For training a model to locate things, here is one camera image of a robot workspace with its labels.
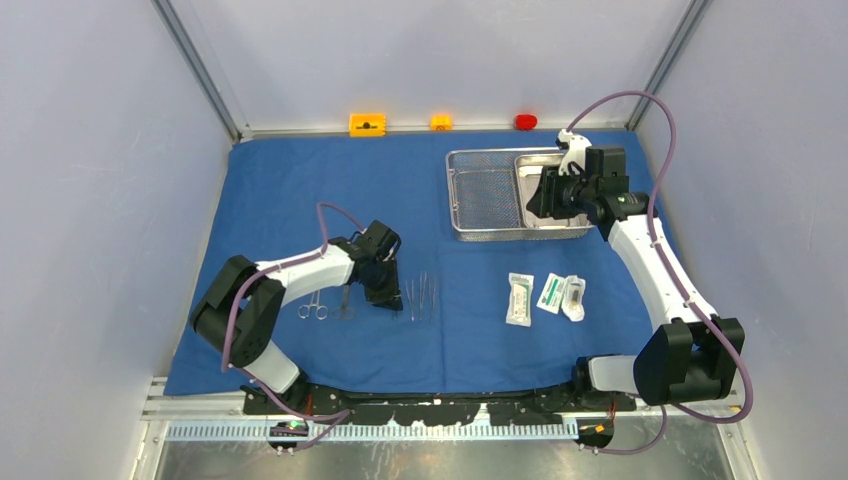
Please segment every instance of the robotic arm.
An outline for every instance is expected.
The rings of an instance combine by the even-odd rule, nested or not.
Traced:
[[[362,234],[330,239],[323,255],[307,252],[256,264],[237,255],[224,264],[189,322],[195,332],[223,351],[229,311],[239,287],[257,271],[290,265],[260,277],[248,289],[247,304],[236,317],[230,354],[234,367],[247,370],[271,390],[283,393],[301,372],[271,340],[280,308],[322,288],[359,282],[372,305],[402,310],[395,259],[400,246],[397,233],[375,220]]]
[[[657,212],[648,212],[647,193],[630,192],[621,147],[593,147],[566,130],[557,137],[568,149],[560,165],[545,167],[527,209],[539,218],[571,218],[585,213],[621,257],[648,308],[654,334],[639,355],[582,358],[573,380],[583,390],[638,394],[649,405],[724,398],[736,365],[689,305],[696,302],[737,352],[745,333],[735,318],[721,318],[700,296],[677,258],[671,270],[690,293],[684,299],[662,263],[656,244],[671,248]],[[653,222],[657,240],[648,233]]]

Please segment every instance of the yellow block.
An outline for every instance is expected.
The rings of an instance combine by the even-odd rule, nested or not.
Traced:
[[[351,137],[382,137],[386,134],[386,116],[382,113],[355,113],[350,116]]]
[[[430,130],[453,130],[453,120],[450,115],[433,115],[430,118]]]

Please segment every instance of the white package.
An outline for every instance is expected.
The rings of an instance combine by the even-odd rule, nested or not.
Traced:
[[[586,314],[583,310],[584,291],[586,291],[586,280],[577,275],[565,277],[565,297],[562,299],[562,312],[572,322],[583,320]]]
[[[562,298],[565,295],[566,285],[565,278],[549,273],[548,281],[545,282],[545,287],[542,289],[542,294],[539,296],[536,306],[546,312],[558,313]]]
[[[510,273],[509,289],[509,310],[506,312],[506,323],[529,327],[533,275]]]

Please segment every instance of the white ruler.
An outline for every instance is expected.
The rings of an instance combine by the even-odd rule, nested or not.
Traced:
[[[168,426],[166,440],[181,442],[255,442],[283,441],[270,437],[272,426],[279,420],[180,420]],[[312,439],[328,427],[309,423]],[[322,442],[409,442],[409,441],[461,441],[461,440],[574,440],[577,438],[577,420],[564,418],[556,425],[509,425],[493,427],[486,418],[476,419],[468,425],[428,427],[415,422],[405,427],[390,422],[389,425],[339,425]]]

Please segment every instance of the stainless steel basket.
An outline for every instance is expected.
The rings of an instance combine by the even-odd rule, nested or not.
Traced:
[[[557,151],[556,148],[510,148],[448,153],[445,164],[451,225],[456,238],[463,242],[497,242],[585,235],[592,228],[585,216],[539,221],[532,214],[524,214],[528,191],[532,196],[535,184],[521,167],[525,163],[533,165],[542,157],[551,158]]]

